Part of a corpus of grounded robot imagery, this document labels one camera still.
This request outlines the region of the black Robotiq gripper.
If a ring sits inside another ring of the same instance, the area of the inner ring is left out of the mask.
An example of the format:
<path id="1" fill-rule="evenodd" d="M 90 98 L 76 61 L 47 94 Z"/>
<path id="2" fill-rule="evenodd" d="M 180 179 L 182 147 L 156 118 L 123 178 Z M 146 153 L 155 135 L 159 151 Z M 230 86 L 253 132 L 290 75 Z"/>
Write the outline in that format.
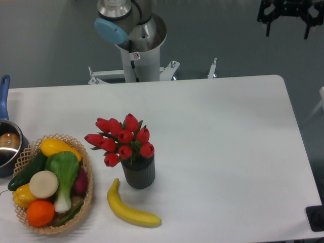
<path id="1" fill-rule="evenodd" d="M 273 6 L 268 14 L 265 10 Z M 323 5 L 313 5 L 317 10 L 317 16 L 313 17 L 308 9 L 311 7 L 311 1 L 307 0 L 261 0 L 257 21 L 266 25 L 266 37 L 269 37 L 271 23 L 280 16 L 301 17 L 306 23 L 304 39 L 308 39 L 309 31 L 312 27 L 323 25 Z"/>

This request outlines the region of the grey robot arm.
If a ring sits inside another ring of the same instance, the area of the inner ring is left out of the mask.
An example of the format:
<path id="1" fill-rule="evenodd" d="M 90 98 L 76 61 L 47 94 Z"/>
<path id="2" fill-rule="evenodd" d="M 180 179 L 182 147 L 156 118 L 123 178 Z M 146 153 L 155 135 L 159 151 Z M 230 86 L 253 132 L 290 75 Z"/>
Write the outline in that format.
<path id="1" fill-rule="evenodd" d="M 161 45 L 167 35 L 163 20 L 153 14 L 151 1 L 98 1 L 95 30 L 105 40 L 128 52 L 145 52 Z M 304 38 L 312 27 L 323 25 L 323 1 L 261 1 L 257 21 L 266 25 L 279 18 L 299 17 L 305 24 Z"/>

